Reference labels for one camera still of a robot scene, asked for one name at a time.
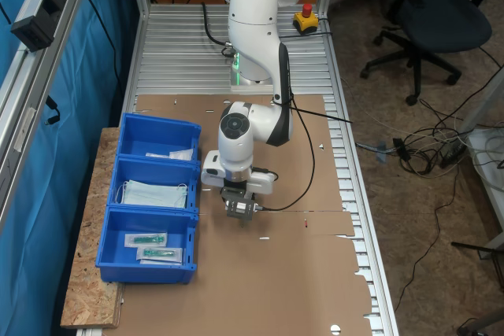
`blue plastic bin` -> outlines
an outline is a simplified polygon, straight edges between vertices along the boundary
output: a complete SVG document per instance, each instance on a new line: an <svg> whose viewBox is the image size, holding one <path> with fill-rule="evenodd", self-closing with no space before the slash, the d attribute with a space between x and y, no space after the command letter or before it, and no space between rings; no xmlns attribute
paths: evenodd
<svg viewBox="0 0 504 336"><path fill-rule="evenodd" d="M199 167L194 164L177 163L175 161L159 161L116 157L112 180L110 182L107 205L120 208L171 210L174 212L198 213L196 208L196 190L199 179ZM186 204L183 208L165 208L161 206L123 205L121 186L125 181L134 180L144 184L179 186L187 185Z"/></svg>
<svg viewBox="0 0 504 336"><path fill-rule="evenodd" d="M187 283L196 272L195 232L198 216L185 212L153 212L107 207L96 256L106 282ZM168 247L182 248L181 265L140 264L137 248L124 247L129 233L167 232Z"/></svg>
<svg viewBox="0 0 504 336"><path fill-rule="evenodd" d="M199 164L198 142L201 131L201 126L187 121L125 113L117 151L125 157L146 157L146 153L168 156L172 151L193 149L192 159L184 162Z"/></svg>

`office chair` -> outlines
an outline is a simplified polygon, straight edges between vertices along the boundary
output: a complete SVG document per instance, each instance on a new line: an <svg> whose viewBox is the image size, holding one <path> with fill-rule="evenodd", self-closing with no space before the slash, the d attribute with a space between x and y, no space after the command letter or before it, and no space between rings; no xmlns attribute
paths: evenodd
<svg viewBox="0 0 504 336"><path fill-rule="evenodd" d="M483 0L390 0L386 18L404 31L408 39L382 31L372 41L380 46L385 39L395 42L402 49L384 57L369 61L361 71L367 79L369 69L399 59L407 58L407 66L413 67L415 91L406 98L408 105L415 105L421 92L421 62L427 61L447 70L447 83L455 85L461 72L435 53L456 53L475 49L491 37L491 26L478 9Z"/></svg>

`blue face mask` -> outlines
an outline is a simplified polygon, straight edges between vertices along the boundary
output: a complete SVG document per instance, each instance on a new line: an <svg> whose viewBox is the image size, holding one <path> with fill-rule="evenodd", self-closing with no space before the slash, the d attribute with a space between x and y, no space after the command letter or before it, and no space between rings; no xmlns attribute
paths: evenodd
<svg viewBox="0 0 504 336"><path fill-rule="evenodd" d="M185 184L161 186L129 180L124 182L121 187L123 192L121 204L163 206L166 208L183 208L186 205L187 186Z"/></svg>

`red button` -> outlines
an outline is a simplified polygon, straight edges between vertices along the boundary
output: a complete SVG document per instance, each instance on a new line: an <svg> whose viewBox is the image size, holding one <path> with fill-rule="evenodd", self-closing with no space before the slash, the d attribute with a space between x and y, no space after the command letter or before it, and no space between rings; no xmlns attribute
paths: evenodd
<svg viewBox="0 0 504 336"><path fill-rule="evenodd" d="M311 4L305 4L302 7L302 12L301 12L303 17L309 17L309 15L312 14L312 5Z"/></svg>

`sterile package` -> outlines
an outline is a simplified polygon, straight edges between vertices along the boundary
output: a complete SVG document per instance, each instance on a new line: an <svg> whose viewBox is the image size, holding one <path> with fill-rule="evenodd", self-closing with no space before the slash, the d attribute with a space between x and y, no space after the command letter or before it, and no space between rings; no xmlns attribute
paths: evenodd
<svg viewBox="0 0 504 336"><path fill-rule="evenodd" d="M168 261L156 261L156 260L144 260L140 261L140 264L152 264L152 265L181 265L181 263L170 263Z"/></svg>
<svg viewBox="0 0 504 336"><path fill-rule="evenodd" d="M167 247L139 247L136 250L136 260L142 259L182 263L182 249Z"/></svg>
<svg viewBox="0 0 504 336"><path fill-rule="evenodd" d="M193 149L182 150L182 151L172 151L170 153L170 159L179 159L180 161L189 161L190 159L192 159L192 151L193 151Z"/></svg>
<svg viewBox="0 0 504 336"><path fill-rule="evenodd" d="M181 150L181 151L172 151L169 156L168 155L159 155L158 153L146 153L146 157L161 157L163 159L178 159L180 161L189 161L192 159L193 150Z"/></svg>
<svg viewBox="0 0 504 336"><path fill-rule="evenodd" d="M168 234L161 232L158 234L125 234L125 247L166 247Z"/></svg>
<svg viewBox="0 0 504 336"><path fill-rule="evenodd" d="M162 186L129 180L117 190L116 202L121 190L121 204L163 206L166 208L183 208L186 205L186 184Z"/></svg>

